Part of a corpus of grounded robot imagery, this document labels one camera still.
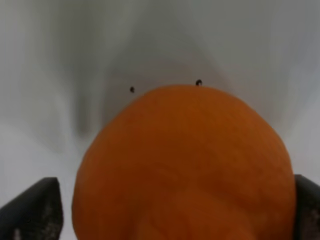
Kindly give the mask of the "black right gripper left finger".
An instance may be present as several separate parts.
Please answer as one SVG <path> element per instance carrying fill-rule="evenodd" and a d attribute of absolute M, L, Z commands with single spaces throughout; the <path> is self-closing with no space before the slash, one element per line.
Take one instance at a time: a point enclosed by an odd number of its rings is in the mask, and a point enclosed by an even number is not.
<path fill-rule="evenodd" d="M 2 240 L 58 240 L 63 228 L 60 184 L 45 177 L 0 208 Z"/>

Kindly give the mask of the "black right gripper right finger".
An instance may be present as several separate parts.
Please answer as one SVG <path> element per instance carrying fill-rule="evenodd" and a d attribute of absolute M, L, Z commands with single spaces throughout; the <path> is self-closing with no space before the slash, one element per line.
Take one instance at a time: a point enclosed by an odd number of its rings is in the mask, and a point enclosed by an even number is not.
<path fill-rule="evenodd" d="M 320 186 L 301 174 L 295 176 L 294 240 L 320 240 Z"/>

